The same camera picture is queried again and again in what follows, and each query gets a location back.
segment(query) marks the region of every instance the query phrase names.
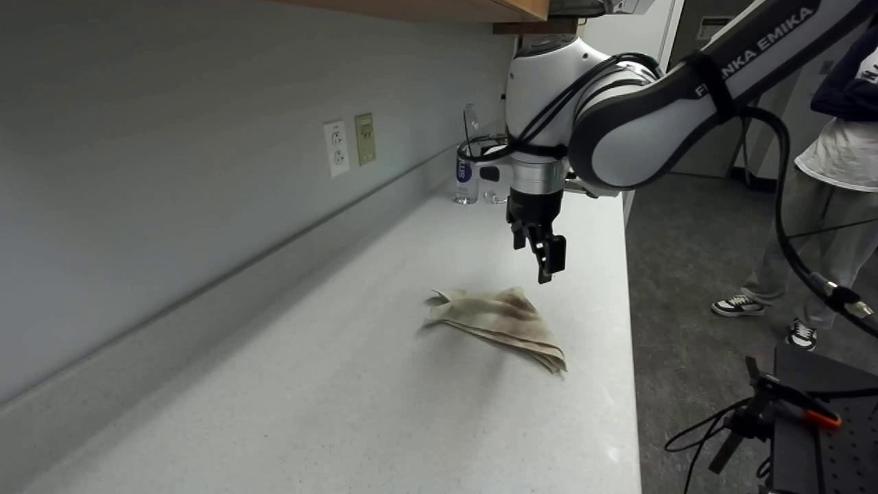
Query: gray floor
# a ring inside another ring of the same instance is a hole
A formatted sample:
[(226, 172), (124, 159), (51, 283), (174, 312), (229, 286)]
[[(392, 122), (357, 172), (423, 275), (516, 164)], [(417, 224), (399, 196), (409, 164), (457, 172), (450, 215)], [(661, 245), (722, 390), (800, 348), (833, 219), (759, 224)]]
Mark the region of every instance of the gray floor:
[[(770, 371), (770, 351), (785, 334), (796, 297), (766, 319), (724, 322), (707, 305), (726, 297), (755, 264), (768, 235), (773, 196), (740, 182), (670, 175), (637, 196), (627, 223), (634, 366), (639, 400), (645, 494), (682, 488), (689, 455), (665, 455), (663, 439), (724, 403), (749, 396), (744, 356)], [(878, 288), (878, 264), (862, 271), (862, 288)], [(840, 325), (821, 334), (821, 355), (878, 373), (878, 340)], [(690, 491), (755, 494), (766, 445), (744, 445), (722, 477), (707, 473), (704, 449)]]

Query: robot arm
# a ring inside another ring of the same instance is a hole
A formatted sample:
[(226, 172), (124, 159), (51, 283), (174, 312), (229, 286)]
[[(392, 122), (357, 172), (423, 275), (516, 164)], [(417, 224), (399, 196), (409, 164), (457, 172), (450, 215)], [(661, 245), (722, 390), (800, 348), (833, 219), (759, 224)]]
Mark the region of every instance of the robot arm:
[(517, 56), (508, 82), (508, 223), (516, 246), (528, 238), (539, 283), (564, 267), (564, 238), (552, 233), (564, 157), (589, 186), (637, 190), (875, 12), (875, 0), (755, 0), (661, 80), (645, 60), (607, 57), (580, 42)]

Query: cabinet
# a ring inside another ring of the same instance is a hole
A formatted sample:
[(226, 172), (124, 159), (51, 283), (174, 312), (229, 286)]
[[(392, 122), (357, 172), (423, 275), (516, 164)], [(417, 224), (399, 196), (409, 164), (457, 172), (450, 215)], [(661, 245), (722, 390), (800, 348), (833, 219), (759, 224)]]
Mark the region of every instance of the cabinet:
[(542, 23), (548, 0), (281, 0), (366, 16), (417, 23)]

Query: electrical outlet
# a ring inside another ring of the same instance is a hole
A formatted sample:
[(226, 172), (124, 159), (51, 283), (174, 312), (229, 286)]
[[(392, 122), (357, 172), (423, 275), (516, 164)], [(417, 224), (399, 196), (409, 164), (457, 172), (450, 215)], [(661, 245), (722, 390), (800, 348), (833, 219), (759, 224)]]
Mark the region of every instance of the electrical outlet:
[(379, 159), (379, 149), (376, 149), (376, 123), (373, 123), (373, 112), (362, 112), (354, 119), (354, 131), (357, 131), (357, 157), (360, 164), (369, 164)]
[(351, 152), (347, 152), (346, 122), (324, 123), (324, 141), (327, 141), (329, 172), (332, 175), (347, 172), (351, 170)]

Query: white countertop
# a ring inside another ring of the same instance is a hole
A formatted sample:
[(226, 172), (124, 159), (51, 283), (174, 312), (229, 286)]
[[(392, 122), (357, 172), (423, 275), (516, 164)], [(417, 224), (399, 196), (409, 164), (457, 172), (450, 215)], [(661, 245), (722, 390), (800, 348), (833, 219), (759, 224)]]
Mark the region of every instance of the white countertop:
[[(535, 283), (505, 202), (430, 197), (280, 299), (28, 491), (639, 491), (623, 200), (564, 197)], [(524, 288), (567, 377), (456, 330), (435, 288)]]

